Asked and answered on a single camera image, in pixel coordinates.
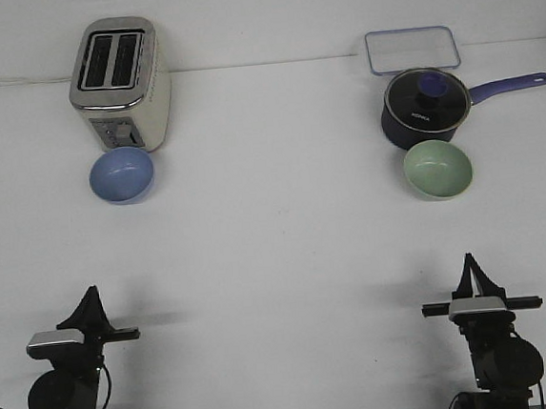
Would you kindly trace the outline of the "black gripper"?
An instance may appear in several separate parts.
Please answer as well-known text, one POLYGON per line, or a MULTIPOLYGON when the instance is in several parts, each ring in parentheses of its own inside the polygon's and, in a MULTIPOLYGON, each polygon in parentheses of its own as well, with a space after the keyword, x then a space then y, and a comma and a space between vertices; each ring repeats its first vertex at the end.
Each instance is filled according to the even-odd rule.
POLYGON ((516 311, 536 310, 543 304, 542 297, 507 297, 505 289, 490 280, 470 253, 464 256, 463 262, 452 301, 423 304, 421 313, 424 317, 445 316, 461 331, 473 323, 504 327, 516 320, 516 311), (473 297, 472 274, 481 297, 473 297))
POLYGON ((85 335, 85 343, 82 346, 71 347, 53 358, 48 358, 48 361, 58 362, 61 365, 91 362, 102 357, 106 343, 137 340, 140 337, 137 327, 117 329, 111 326, 95 285, 87 289, 70 317, 57 324, 56 329, 76 329, 85 335))

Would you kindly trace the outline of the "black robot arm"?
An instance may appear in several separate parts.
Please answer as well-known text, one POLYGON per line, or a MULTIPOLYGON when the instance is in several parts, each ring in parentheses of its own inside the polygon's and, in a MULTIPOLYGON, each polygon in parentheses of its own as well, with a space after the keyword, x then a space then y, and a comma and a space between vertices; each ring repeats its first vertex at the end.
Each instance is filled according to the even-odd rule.
POLYGON ((104 346, 139 337, 137 328, 111 325, 99 291, 92 285, 70 317, 53 330, 34 334, 26 346, 30 358, 44 359, 52 367, 31 386, 28 408, 96 409, 101 375, 112 388, 104 346))
POLYGON ((447 317, 466 338, 476 392, 458 392, 448 409, 530 409, 531 388, 541 385, 543 357, 516 332, 518 310, 538 309, 542 298, 509 297, 480 268, 472 254, 464 256, 458 286, 451 300, 422 305, 424 317, 447 317))

